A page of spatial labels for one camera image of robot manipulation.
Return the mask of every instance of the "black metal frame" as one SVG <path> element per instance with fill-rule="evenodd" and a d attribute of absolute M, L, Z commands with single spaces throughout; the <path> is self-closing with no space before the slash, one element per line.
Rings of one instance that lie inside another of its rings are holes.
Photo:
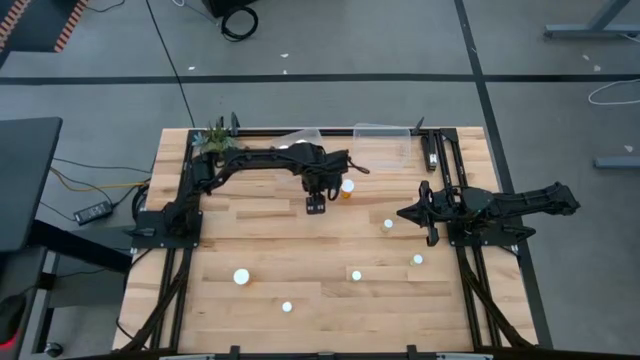
<path fill-rule="evenodd" d="M 298 131 L 300 129 L 233 129 L 234 135 L 239 137 L 277 137 L 287 135 L 289 133 Z M 435 141 L 436 153 L 441 166 L 442 177 L 445 186 L 454 185 L 452 182 L 451 172 L 449 170 L 449 164 L 447 162 L 446 155 L 446 143 L 449 143 L 454 157 L 455 171 L 458 178 L 459 185 L 466 186 L 467 178 L 464 164 L 462 161 L 462 153 L 460 143 L 458 139 L 457 130 L 455 128 L 444 129 L 423 129 L 414 128 L 411 129 L 412 136 L 420 136 L 421 144 L 423 146 L 423 153 L 425 155 L 425 167 L 426 169 L 433 169 L 433 158 L 429 155 L 433 154 L 433 142 Z M 320 133 L 323 136 L 352 136 L 352 128 L 333 128 L 333 129 L 320 129 Z M 543 349 L 540 347 L 534 347 L 526 340 L 520 337 L 515 328 L 513 328 L 506 317 L 501 313 L 499 308 L 495 305 L 491 299 L 491 290 L 489 287 L 489 281 L 482 254 L 482 248 L 480 246 L 472 247 L 476 273 L 471 270 L 471 265 L 467 259 L 467 253 L 464 246 L 456 246 L 456 239 L 450 238 L 450 244 L 455 248 L 458 266 L 460 270 L 460 277 L 462 280 L 462 288 L 464 293 L 465 307 L 467 312 L 467 318 L 469 323 L 469 330 L 471 333 L 471 340 L 473 344 L 475 354 L 488 354 L 493 355 L 498 359 L 627 359 L 633 358 L 627 355 L 617 354 L 595 354 L 595 353 L 583 353 L 583 352 L 568 352 L 568 351 L 556 351 L 552 349 Z M 186 269 L 190 268 L 191 257 L 193 249 L 184 249 L 182 266 L 186 266 Z M 165 299 L 169 283 L 171 282 L 171 273 L 175 262 L 175 249 L 168 249 L 165 259 L 165 264 L 162 274 L 162 282 L 160 285 L 159 301 Z M 530 256 L 528 253 L 521 254 L 519 260 L 523 256 Z M 526 266 L 531 265 L 531 259 L 529 261 L 519 261 L 519 265 L 523 273 L 531 272 L 533 269 L 526 269 Z M 537 284 L 526 284 L 532 277 L 523 276 L 525 287 L 527 285 L 533 285 L 533 288 L 537 290 Z M 160 337 L 163 329 L 163 317 L 161 321 L 157 322 L 153 333 L 151 335 L 150 349 L 142 351 L 140 348 L 136 348 L 132 351 L 116 352 L 110 355 L 105 355 L 104 359 L 152 359 L 159 358 L 160 356 L 167 356 L 168 354 L 177 355 L 178 345 L 180 340 L 180 330 L 182 326 L 182 317 L 184 313 L 184 305 L 186 300 L 186 291 L 188 286 L 188 273 L 186 280 L 182 282 L 180 288 L 176 294 L 176 306 L 174 310 L 171 339 L 168 348 L 159 348 Z M 489 327 L 489 334 L 491 340 L 491 346 L 485 346 L 482 342 L 480 333 L 480 326 L 478 321 L 478 314 L 476 311 L 474 294 L 478 296 L 478 299 L 485 305 L 486 317 Z M 531 297 L 537 297 L 533 301 L 541 303 L 539 298 L 539 292 L 527 292 L 529 301 L 532 301 Z M 536 329 L 548 334 L 549 329 Z M 505 335 L 513 348 L 504 348 L 501 344 L 500 332 Z M 240 354 L 239 346 L 231 346 L 228 354 L 209 354 L 214 355 L 216 359 L 222 360 L 238 360 L 238 359 L 443 359 L 451 354 L 448 353 L 435 353 L 435 352 L 417 352 L 415 345 L 408 345 L 407 352 L 404 353 L 313 353 L 313 354 Z"/>

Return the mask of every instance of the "wooden table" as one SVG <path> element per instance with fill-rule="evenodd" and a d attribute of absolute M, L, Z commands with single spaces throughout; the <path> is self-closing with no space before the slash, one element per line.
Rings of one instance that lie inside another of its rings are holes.
<path fill-rule="evenodd" d="M 485 134 L 480 127 L 458 128 L 471 186 L 498 191 Z M 186 129 L 162 134 L 147 208 L 161 209 L 175 198 L 184 156 Z M 268 147 L 270 138 L 240 138 Z M 351 149 L 351 137 L 323 138 L 327 152 Z M 439 168 L 425 170 L 418 137 L 401 169 L 353 169 L 344 178 L 356 184 L 351 199 L 327 202 L 327 212 L 305 212 L 300 179 L 286 171 L 246 171 L 233 175 L 213 196 L 202 196 L 202 242 L 193 254 L 180 338 L 180 353 L 470 351 L 471 338 L 455 251 L 440 228 L 437 246 L 428 248 L 426 229 L 395 212 L 417 201 L 421 180 L 443 187 Z M 448 154 L 450 168 L 453 156 Z M 380 231 L 384 219 L 393 229 Z M 473 261 L 471 251 L 469 259 Z M 414 254 L 424 263 L 410 266 Z M 516 258 L 485 248 L 495 302 L 523 337 L 536 342 L 531 313 Z M 155 249 L 131 271 L 120 322 L 135 333 L 158 299 L 165 250 Z M 176 256 L 177 269 L 181 256 Z M 247 286 L 233 273 L 247 268 Z M 351 272 L 362 273 L 360 282 Z M 284 313 L 290 301 L 293 311 Z M 483 341 L 488 344 L 484 310 L 476 301 Z M 165 324 L 172 319 L 171 309 Z M 165 325 L 162 344 L 168 344 Z M 117 332 L 114 347 L 127 342 Z"/>

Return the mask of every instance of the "desk leg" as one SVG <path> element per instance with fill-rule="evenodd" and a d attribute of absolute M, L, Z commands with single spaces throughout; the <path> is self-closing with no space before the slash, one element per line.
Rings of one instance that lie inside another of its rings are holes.
<path fill-rule="evenodd" d="M 567 35 L 596 35 L 596 34 L 618 34 L 618 35 L 638 35 L 640 26 L 638 25 L 609 25 L 613 19 L 624 9 L 631 0 L 609 0 L 598 14 L 594 16 L 586 25 L 547 25 L 544 35 L 551 38 L 556 34 Z"/>
<path fill-rule="evenodd" d="M 122 274 L 128 273 L 131 266 L 130 256 L 39 220 L 34 220 L 31 225 L 29 245 L 42 245 L 60 255 L 71 256 Z"/>

